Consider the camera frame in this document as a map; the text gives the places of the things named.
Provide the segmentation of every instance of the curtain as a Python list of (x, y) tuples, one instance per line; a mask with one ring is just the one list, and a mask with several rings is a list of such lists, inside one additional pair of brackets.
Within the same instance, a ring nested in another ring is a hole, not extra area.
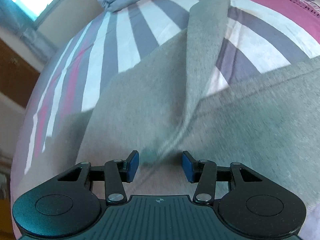
[(0, 0), (0, 25), (16, 35), (44, 63), (57, 51), (57, 48), (34, 28), (33, 21), (12, 0)]

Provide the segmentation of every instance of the bed sheet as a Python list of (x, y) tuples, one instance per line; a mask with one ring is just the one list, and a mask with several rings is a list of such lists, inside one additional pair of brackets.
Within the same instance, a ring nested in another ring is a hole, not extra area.
[[(21, 178), (46, 141), (59, 133), (64, 117), (94, 108), (116, 74), (187, 27), (189, 10), (198, 1), (140, 0), (119, 12), (104, 12), (57, 52), (28, 103), (12, 164), (12, 203), (19, 197), (15, 188)], [(227, 31), (204, 97), (319, 56), (318, 5), (320, 0), (231, 0)]]

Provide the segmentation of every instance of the striped bed sheet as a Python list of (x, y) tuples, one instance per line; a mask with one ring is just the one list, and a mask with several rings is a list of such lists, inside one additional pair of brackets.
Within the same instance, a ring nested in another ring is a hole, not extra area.
[[(117, 73), (133, 68), (188, 25), (199, 0), (140, 0), (104, 12), (84, 27), (47, 64), (27, 106), (12, 164), (15, 188), (59, 133), (66, 115), (95, 107)], [(320, 55), (320, 0), (231, 0), (228, 26), (210, 89)]]

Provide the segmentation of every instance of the wall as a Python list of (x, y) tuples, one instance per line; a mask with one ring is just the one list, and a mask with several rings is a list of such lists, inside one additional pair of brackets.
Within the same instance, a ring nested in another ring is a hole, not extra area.
[(39, 61), (29, 50), (29, 48), (20, 41), (16, 36), (9, 33), (6, 29), (0, 26), (0, 39), (2, 39), (11, 49), (19, 54), (32, 67), (41, 72), (44, 68), (44, 63)]
[(0, 152), (13, 158), (25, 109), (0, 93)]
[(58, 48), (103, 11), (97, 0), (54, 0), (52, 3), (40, 15), (38, 30)]

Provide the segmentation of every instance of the metal screw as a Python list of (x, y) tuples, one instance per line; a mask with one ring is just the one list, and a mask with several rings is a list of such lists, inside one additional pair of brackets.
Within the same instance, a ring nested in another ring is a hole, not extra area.
[(201, 193), (201, 194), (196, 195), (196, 199), (199, 201), (207, 202), (211, 199), (211, 196), (206, 193)]
[(118, 202), (120, 200), (123, 200), (123, 198), (124, 198), (124, 196), (119, 193), (113, 193), (108, 196), (108, 200), (112, 201), (112, 202)]

